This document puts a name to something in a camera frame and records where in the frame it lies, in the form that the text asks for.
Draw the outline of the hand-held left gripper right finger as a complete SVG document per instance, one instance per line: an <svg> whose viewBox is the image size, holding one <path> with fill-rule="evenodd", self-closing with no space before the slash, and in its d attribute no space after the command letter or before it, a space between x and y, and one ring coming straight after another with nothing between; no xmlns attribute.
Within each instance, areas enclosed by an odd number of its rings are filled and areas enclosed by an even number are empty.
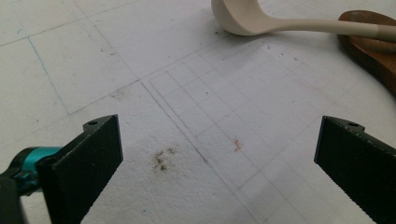
<svg viewBox="0 0 396 224"><path fill-rule="evenodd" d="M314 162L376 224L396 224L396 148L358 123L322 118Z"/></svg>

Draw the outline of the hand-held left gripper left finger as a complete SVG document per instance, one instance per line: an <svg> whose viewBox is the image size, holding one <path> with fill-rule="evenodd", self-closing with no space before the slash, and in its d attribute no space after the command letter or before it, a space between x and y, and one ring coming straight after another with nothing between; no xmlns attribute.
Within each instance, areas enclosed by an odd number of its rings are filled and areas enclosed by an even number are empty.
<svg viewBox="0 0 396 224"><path fill-rule="evenodd" d="M123 160L116 115L91 120L83 133L36 163L52 224L79 224Z"/></svg>

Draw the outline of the brown wooden spoon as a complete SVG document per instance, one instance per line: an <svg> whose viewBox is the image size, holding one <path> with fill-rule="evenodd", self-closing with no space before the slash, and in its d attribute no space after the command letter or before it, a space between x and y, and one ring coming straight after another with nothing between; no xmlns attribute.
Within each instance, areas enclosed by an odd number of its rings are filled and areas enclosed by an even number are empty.
<svg viewBox="0 0 396 224"><path fill-rule="evenodd" d="M395 19L368 10L344 12L339 21L396 26ZM347 35L338 35L337 38L350 59L365 69L396 98L396 43Z"/></svg>

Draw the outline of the beige ladle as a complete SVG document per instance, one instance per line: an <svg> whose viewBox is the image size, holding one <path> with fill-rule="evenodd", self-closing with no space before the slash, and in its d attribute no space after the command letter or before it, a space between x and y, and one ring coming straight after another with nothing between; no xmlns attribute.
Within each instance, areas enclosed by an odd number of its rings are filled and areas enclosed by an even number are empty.
<svg viewBox="0 0 396 224"><path fill-rule="evenodd" d="M211 0L211 8L219 25L235 35L310 31L362 36L396 43L396 26L353 21L279 19L267 15L258 0Z"/></svg>

